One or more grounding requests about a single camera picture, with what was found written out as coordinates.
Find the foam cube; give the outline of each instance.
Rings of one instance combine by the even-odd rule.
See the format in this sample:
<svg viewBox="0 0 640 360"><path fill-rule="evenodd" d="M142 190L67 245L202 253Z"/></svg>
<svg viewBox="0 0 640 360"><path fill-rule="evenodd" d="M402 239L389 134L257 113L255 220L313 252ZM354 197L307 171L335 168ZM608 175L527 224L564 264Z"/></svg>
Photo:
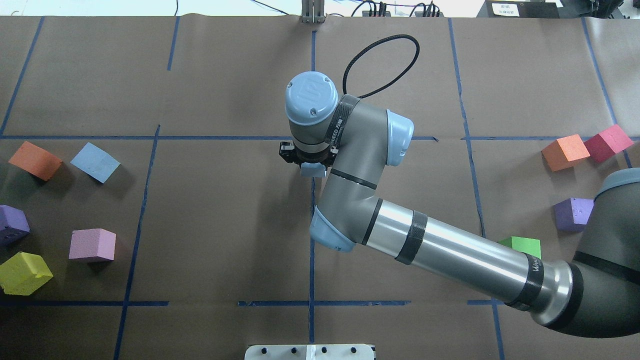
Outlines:
<svg viewBox="0 0 640 360"><path fill-rule="evenodd" d="M580 232L587 225L593 210L593 200L569 198L554 205L556 228L558 230Z"/></svg>
<svg viewBox="0 0 640 360"><path fill-rule="evenodd" d="M77 153L71 164L103 184L120 165L111 155L90 142Z"/></svg>
<svg viewBox="0 0 640 360"><path fill-rule="evenodd" d="M589 157L589 151L584 146L580 135L571 135L554 140L542 150L551 171L574 167Z"/></svg>
<svg viewBox="0 0 640 360"><path fill-rule="evenodd" d="M584 142L584 146L597 163L609 159L633 144L619 125L608 127Z"/></svg>
<svg viewBox="0 0 640 360"><path fill-rule="evenodd" d="M0 205L0 245L9 245L27 236L30 231L22 210Z"/></svg>
<svg viewBox="0 0 640 360"><path fill-rule="evenodd" d="M105 229L75 230L71 234L69 260L83 263L113 260L116 234Z"/></svg>
<svg viewBox="0 0 640 360"><path fill-rule="evenodd" d="M40 255L19 252L0 265L0 286L8 295L31 295L52 277Z"/></svg>
<svg viewBox="0 0 640 360"><path fill-rule="evenodd" d="M326 177L326 167L320 163L302 163L300 175L304 177Z"/></svg>
<svg viewBox="0 0 640 360"><path fill-rule="evenodd" d="M62 165L62 160L43 148L30 142L24 142L9 159L9 164L13 164L44 181L49 181Z"/></svg>
<svg viewBox="0 0 640 360"><path fill-rule="evenodd" d="M511 236L504 240L498 241L498 243L510 247L513 250L525 252L529 255L533 255L538 259L542 259L542 252L540 250L540 240L521 238L519 236Z"/></svg>

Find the label sticker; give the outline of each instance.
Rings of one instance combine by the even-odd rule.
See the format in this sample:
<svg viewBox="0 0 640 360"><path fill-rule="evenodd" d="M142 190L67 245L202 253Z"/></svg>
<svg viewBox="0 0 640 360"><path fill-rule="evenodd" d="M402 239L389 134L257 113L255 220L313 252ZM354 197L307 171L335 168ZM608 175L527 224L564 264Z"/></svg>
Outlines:
<svg viewBox="0 0 640 360"><path fill-rule="evenodd" d="M520 16L520 13L518 13L518 5L516 4L497 4L497 3L493 3L491 4L491 6L493 7L493 13L495 15L500 15L500 16Z"/></svg>

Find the yellow foam cube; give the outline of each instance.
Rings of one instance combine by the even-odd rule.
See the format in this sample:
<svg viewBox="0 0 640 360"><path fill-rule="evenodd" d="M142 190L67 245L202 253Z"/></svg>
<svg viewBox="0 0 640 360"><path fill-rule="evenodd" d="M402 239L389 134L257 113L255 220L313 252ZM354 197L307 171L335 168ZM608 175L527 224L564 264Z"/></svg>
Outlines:
<svg viewBox="0 0 640 360"><path fill-rule="evenodd" d="M19 252L0 265L0 286L7 295L31 295L53 277L40 255Z"/></svg>

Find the pink foam cube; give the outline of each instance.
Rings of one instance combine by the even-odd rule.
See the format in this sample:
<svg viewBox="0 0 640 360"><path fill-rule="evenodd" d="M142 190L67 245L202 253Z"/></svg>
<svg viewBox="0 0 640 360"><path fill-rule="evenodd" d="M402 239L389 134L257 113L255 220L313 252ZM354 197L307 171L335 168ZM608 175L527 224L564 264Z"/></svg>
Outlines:
<svg viewBox="0 0 640 360"><path fill-rule="evenodd" d="M584 146L597 163L609 159L633 144L619 125L608 127L584 142Z"/></svg>
<svg viewBox="0 0 640 360"><path fill-rule="evenodd" d="M113 260L116 234L105 229L74 230L71 234L69 260L83 263Z"/></svg>

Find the purple foam cube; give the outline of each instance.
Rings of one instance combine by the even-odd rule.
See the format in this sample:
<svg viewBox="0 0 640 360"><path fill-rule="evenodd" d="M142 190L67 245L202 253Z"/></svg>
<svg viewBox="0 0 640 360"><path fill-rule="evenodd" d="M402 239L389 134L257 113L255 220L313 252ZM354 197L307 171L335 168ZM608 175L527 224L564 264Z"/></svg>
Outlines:
<svg viewBox="0 0 640 360"><path fill-rule="evenodd" d="M71 234L69 260L83 263L113 260L116 234L105 229L74 230Z"/></svg>
<svg viewBox="0 0 640 360"><path fill-rule="evenodd" d="M22 210L0 205L0 245L9 245L27 236L30 231Z"/></svg>
<svg viewBox="0 0 640 360"><path fill-rule="evenodd" d="M558 230L579 233L587 225L593 200L569 198L554 205L556 212L556 227Z"/></svg>

